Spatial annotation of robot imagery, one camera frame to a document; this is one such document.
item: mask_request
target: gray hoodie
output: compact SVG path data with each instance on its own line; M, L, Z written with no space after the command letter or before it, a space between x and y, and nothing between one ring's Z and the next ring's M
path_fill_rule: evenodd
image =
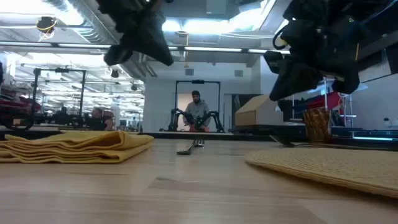
M188 104L187 108L185 109L186 113L192 114L193 118L197 118L198 116L203 117L205 114L209 113L209 107L205 103L204 100L201 100L199 103L191 102ZM204 126L209 126L210 118L206 120L203 124Z

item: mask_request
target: person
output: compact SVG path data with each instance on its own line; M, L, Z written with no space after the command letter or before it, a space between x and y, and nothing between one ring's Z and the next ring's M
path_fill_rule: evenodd
M137 129L136 117L132 118L131 127L133 128L134 131Z
M94 108L91 112L93 120L90 122L90 129L94 131L112 131L113 121L108 116L103 116L103 110Z
M194 119L196 119L197 117L203 117L204 115L207 114L207 112L209 112L209 107L207 106L207 104L205 103L204 100L200 99L200 93L197 90L192 91L192 102L188 104L187 108L185 109L186 113L189 113L193 116ZM193 124L190 124L186 117L183 117L183 121L184 124L189 125L190 126L190 130L189 131L209 131L209 124L210 124L210 118L207 119L202 127L197 130Z

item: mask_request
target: cardboard box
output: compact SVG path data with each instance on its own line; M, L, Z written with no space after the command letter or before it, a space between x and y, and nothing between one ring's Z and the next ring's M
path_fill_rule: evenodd
M235 126L286 125L283 113L275 111L277 105L268 95L255 96L235 113Z

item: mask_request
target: yellow towel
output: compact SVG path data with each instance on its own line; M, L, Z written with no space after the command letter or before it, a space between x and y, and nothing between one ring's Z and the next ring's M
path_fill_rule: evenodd
M38 140L7 135L0 162L118 163L148 149L151 136L115 132L70 132Z

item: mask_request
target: table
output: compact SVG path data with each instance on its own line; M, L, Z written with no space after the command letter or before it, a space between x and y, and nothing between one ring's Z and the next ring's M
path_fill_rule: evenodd
M247 165L274 142L156 139L116 165L0 164L2 223L397 223L384 197Z

